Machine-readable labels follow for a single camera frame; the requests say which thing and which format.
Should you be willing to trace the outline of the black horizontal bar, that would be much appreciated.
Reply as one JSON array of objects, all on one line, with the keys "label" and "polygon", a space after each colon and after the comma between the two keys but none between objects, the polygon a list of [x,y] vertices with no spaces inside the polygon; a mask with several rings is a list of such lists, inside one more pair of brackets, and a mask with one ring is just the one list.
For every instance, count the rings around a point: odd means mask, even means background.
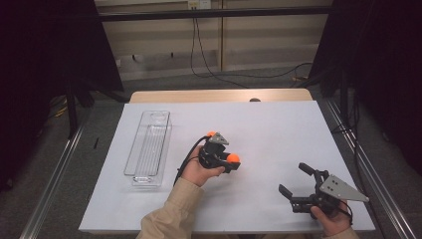
[{"label": "black horizontal bar", "polygon": [[176,20],[200,18],[227,18],[253,16],[289,16],[318,15],[331,12],[329,6],[281,7],[281,8],[242,8],[242,9],[210,9],[210,10],[177,10],[136,13],[101,13],[99,19],[103,22],[114,21],[145,21],[145,20]]}]

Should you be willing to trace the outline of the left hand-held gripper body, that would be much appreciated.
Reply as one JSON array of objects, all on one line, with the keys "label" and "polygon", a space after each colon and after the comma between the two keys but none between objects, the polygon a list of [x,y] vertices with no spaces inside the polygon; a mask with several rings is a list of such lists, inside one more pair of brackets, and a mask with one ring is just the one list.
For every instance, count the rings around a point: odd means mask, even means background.
[{"label": "left hand-held gripper body", "polygon": [[220,153],[225,151],[229,141],[220,133],[213,136],[205,136],[205,144],[199,151],[199,162],[204,168],[216,168],[223,166],[227,159],[221,159]]}]

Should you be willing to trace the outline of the black curtain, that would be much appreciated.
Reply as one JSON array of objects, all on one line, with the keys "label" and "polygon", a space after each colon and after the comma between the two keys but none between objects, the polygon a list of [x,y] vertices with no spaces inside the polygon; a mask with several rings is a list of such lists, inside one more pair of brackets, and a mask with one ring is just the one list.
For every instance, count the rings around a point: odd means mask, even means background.
[{"label": "black curtain", "polygon": [[31,153],[54,97],[123,86],[95,0],[0,0],[0,191]]},{"label": "black curtain", "polygon": [[310,79],[351,84],[422,176],[422,0],[332,0]]}]

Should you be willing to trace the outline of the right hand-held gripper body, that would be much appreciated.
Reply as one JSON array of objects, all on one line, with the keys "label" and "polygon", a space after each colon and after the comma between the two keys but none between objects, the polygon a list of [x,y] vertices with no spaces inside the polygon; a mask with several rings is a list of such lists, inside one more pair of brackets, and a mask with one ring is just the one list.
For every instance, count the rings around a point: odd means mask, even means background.
[{"label": "right hand-held gripper body", "polygon": [[[324,214],[331,214],[339,211],[339,204],[344,200],[368,202],[369,198],[353,188],[337,176],[330,174],[327,170],[315,169],[312,175],[315,178],[315,193],[308,197],[292,197],[290,203],[294,213],[309,213],[312,218],[315,216],[311,212],[313,206],[318,207]],[[352,217],[352,211],[346,212]]]}]

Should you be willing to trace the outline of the person's left hand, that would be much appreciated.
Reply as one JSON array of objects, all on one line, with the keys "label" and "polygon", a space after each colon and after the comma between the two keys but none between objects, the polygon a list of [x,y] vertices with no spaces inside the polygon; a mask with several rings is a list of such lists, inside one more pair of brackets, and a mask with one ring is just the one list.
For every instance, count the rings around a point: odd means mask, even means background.
[{"label": "person's left hand", "polygon": [[204,168],[198,159],[201,145],[196,146],[193,152],[188,156],[188,162],[181,174],[181,177],[198,187],[203,186],[206,181],[214,176],[219,176],[225,171],[224,166],[216,168]]}]

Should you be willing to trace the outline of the wooden table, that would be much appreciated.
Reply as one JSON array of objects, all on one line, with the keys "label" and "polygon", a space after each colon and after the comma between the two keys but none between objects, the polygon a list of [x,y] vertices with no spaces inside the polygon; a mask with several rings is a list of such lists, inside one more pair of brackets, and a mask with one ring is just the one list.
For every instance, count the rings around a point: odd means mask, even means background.
[{"label": "wooden table", "polygon": [[217,103],[217,102],[284,102],[311,101],[306,89],[237,89],[237,90],[187,90],[139,91],[129,102],[137,103]]}]

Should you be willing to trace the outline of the metal floor rail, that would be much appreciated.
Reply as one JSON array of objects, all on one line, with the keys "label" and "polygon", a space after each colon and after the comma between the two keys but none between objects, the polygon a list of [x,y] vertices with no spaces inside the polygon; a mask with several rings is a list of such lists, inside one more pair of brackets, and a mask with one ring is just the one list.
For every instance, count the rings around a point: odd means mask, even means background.
[{"label": "metal floor rail", "polygon": [[340,117],[339,107],[333,100],[328,100],[326,105],[329,108],[337,126],[341,130],[341,134],[353,152],[356,171],[362,172],[367,178],[369,185],[400,238],[417,239],[406,216],[399,208],[398,204],[393,199],[391,193],[378,175],[363,147],[359,144],[357,134],[351,127],[347,127],[343,119]]},{"label": "metal floor rail", "polygon": [[70,139],[67,141],[65,149],[59,158],[53,174],[50,177],[50,180],[47,183],[47,186],[45,187],[42,196],[39,199],[37,206],[31,214],[26,226],[24,227],[24,230],[21,233],[19,239],[37,239],[45,218],[54,201],[57,190],[59,189],[64,173],[79,144],[85,126],[86,125],[84,123],[81,123],[74,131]]}]

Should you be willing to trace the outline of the white wall socket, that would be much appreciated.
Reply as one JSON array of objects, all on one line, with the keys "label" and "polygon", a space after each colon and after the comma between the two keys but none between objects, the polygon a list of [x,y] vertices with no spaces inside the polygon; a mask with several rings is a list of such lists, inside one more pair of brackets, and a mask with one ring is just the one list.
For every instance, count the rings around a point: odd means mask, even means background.
[{"label": "white wall socket", "polygon": [[211,8],[211,0],[188,0],[189,10],[209,10]]}]

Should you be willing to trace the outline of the person's right hand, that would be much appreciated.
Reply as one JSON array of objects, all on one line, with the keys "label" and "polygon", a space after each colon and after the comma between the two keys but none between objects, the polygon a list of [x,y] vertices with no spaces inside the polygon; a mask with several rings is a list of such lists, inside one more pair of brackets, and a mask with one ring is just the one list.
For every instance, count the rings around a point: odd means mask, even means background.
[{"label": "person's right hand", "polygon": [[312,214],[322,226],[322,235],[324,237],[334,236],[350,227],[350,217],[346,215],[348,210],[347,202],[342,201],[339,204],[339,211],[327,216],[318,207],[311,208]]}]

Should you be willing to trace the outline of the clear plastic tray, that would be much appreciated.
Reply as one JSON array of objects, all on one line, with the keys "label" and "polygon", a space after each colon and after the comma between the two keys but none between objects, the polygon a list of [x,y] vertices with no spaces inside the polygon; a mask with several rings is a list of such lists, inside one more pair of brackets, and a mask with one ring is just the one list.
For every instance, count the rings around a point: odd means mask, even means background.
[{"label": "clear plastic tray", "polygon": [[162,183],[172,131],[170,112],[142,113],[123,174],[131,185],[156,188]]}]

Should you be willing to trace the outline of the white board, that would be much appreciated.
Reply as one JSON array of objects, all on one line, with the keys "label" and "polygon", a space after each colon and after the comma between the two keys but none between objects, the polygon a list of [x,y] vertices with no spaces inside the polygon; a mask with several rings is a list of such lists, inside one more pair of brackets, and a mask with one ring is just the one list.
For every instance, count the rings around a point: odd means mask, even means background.
[{"label": "white board", "polygon": [[[137,189],[123,170],[142,113],[167,111],[172,132],[162,183]],[[270,103],[127,104],[80,228],[94,234],[135,233],[147,213],[161,207],[176,169],[193,143],[220,132],[228,151],[239,155],[238,170],[210,179],[196,213],[197,233],[318,232],[319,225],[295,213],[280,193],[285,185],[308,196],[315,181],[300,163],[353,180],[315,101]]]}]

